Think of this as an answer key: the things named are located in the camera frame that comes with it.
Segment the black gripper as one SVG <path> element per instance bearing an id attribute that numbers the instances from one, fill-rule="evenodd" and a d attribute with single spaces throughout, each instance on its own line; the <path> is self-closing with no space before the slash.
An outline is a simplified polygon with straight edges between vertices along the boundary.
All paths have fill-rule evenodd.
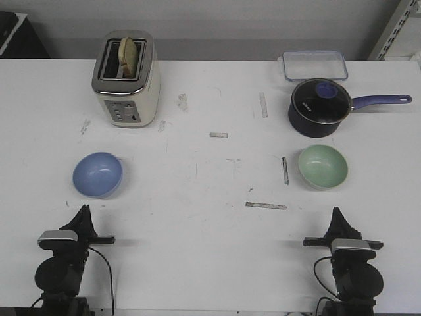
<path id="1" fill-rule="evenodd" d="M 339 207 L 334 207 L 328 231 L 323 237 L 304 237 L 304 247 L 328 248 L 331 260 L 371 260 L 384 243 L 365 240 L 346 220 Z"/>
<path id="2" fill-rule="evenodd" d="M 77 232 L 83 223 L 84 213 L 86 211 L 86 232 Z M 82 205 L 77 214 L 70 220 L 64 228 L 59 228 L 62 237 L 58 254 L 66 260 L 87 260 L 89 256 L 89 247 L 91 245 L 114 244 L 114 236 L 100 236 L 96 233 L 91 219 L 89 205 Z"/>

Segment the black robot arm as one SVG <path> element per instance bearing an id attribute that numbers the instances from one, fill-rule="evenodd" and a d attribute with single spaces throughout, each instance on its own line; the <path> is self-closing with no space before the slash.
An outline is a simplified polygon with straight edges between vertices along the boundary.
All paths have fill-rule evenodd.
<path id="1" fill-rule="evenodd" d="M 321 311 L 315 315 L 373 315 L 375 297 L 384 288 L 384 280 L 377 268 L 369 264 L 376 251 L 383 248 L 381 241 L 364 240 L 345 219 L 338 207 L 332 210 L 328 230 L 323 237 L 306 237 L 304 246 L 326 247 L 330 255 L 314 262 L 313 273 L 317 275 L 319 262 L 329 260 L 336 291 L 328 289 L 316 276 L 320 285 L 331 294 L 319 300 L 325 301 Z"/>
<path id="2" fill-rule="evenodd" d="M 114 236 L 100 236 L 91 219 L 89 205 L 82 205 L 74 218 L 56 230 L 46 230 L 37 239 L 43 250 L 51 250 L 53 256 L 42 262 L 36 270 L 36 286 L 43 291 L 36 302 L 40 308 L 31 305 L 30 315 L 95 315 L 88 300 L 79 295 L 82 277 L 89 253 L 101 257 L 109 271 L 111 314 L 114 315 L 114 291 L 111 264 L 107 258 L 94 249 L 94 245 L 113 244 Z"/>

